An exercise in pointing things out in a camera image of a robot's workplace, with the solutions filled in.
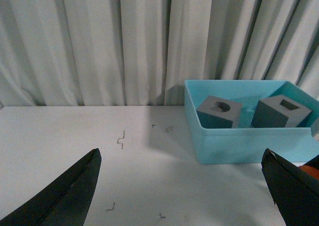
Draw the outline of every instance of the small metal staple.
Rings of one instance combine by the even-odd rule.
[[[125,130],[123,131],[123,138],[118,139],[118,144],[122,145],[122,149],[123,149],[123,143],[120,143],[119,140],[122,140],[124,138],[125,138]]]
[[[109,209],[109,210],[106,210],[106,211],[112,211],[115,207],[115,202],[113,203],[113,208]]]
[[[162,216],[161,213],[159,214],[159,216],[160,216],[161,219],[165,219],[166,218],[166,216]]]

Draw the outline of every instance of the curtain fold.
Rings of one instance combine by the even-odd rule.
[[[64,0],[84,105],[124,105],[120,0]]]
[[[298,0],[262,0],[239,79],[262,80]]]
[[[18,47],[25,49],[41,94],[38,100],[45,105],[78,105],[81,96],[63,0],[9,2],[22,41]]]
[[[296,84],[319,26],[319,0],[300,0],[266,79]]]
[[[128,105],[163,105],[168,0],[121,0]]]
[[[186,79],[319,99],[319,0],[0,0],[0,108],[182,105]]]
[[[211,1],[171,2],[165,105],[183,105],[184,81],[203,77]]]

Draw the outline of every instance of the cube with square hole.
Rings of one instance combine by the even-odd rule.
[[[287,96],[277,95],[258,101],[251,124],[255,128],[297,127],[311,111]]]
[[[242,106],[236,101],[208,96],[196,111],[206,129],[237,128]]]

